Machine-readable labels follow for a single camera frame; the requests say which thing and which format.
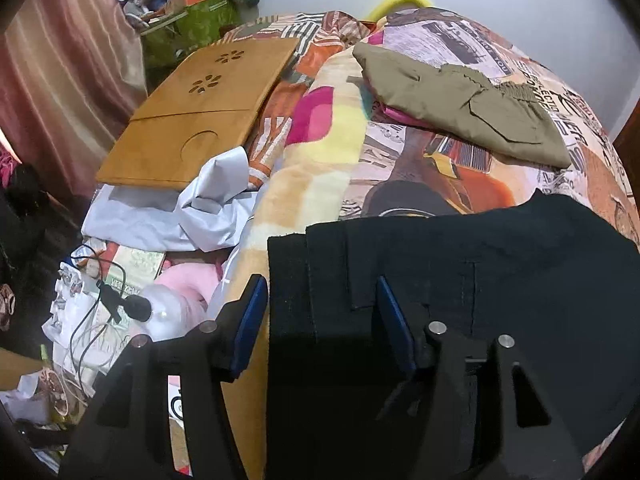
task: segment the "white wall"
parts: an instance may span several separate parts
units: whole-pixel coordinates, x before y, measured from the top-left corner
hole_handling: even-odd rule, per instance
[[[363,18],[382,0],[261,0],[261,15],[339,9]],[[617,135],[640,97],[640,48],[609,0],[432,0],[508,38],[580,92]]]

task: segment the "metal screw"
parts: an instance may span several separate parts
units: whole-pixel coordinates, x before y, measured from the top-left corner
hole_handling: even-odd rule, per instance
[[[447,331],[447,325],[441,321],[431,321],[429,323],[429,330],[434,334],[444,334]]]
[[[135,348],[142,348],[149,341],[151,341],[151,338],[148,335],[138,334],[137,336],[133,336],[131,339],[131,345]]]
[[[218,324],[212,319],[207,319],[206,321],[200,323],[198,328],[203,334],[210,334],[211,332],[215,332],[215,330],[218,328]]]
[[[512,348],[516,344],[516,341],[509,334],[502,334],[498,338],[498,343],[505,348]]]

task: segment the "patterned bedspread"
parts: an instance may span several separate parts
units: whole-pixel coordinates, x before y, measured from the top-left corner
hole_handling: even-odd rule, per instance
[[[528,84],[562,133],[573,164],[554,170],[523,163],[445,132],[396,124],[380,113],[351,49],[338,49],[292,113],[282,168],[255,211],[227,301],[240,296],[252,273],[269,275],[271,236],[338,218],[476,213],[526,202],[536,188],[570,195],[638,244],[638,210],[606,132],[580,95],[540,63],[479,23],[433,7],[392,14],[364,41],[432,64],[466,64],[495,83]],[[250,368],[225,390],[252,480],[261,476],[266,445],[263,325]],[[603,447],[585,457],[585,466]]]

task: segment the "curtain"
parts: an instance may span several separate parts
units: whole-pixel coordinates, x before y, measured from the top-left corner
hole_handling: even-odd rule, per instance
[[[146,97],[140,38],[117,0],[25,0],[0,41],[0,128],[75,209]]]

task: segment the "flower-shaped cutout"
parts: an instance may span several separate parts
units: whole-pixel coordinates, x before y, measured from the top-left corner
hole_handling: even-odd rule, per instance
[[[204,79],[198,79],[192,83],[193,88],[189,90],[189,93],[193,94],[197,92],[198,94],[202,94],[206,90],[205,85],[209,88],[218,86],[221,78],[221,75],[214,76],[213,74],[207,74]]]
[[[240,59],[244,50],[232,50],[230,54],[221,54],[216,63],[228,63],[230,59]]]

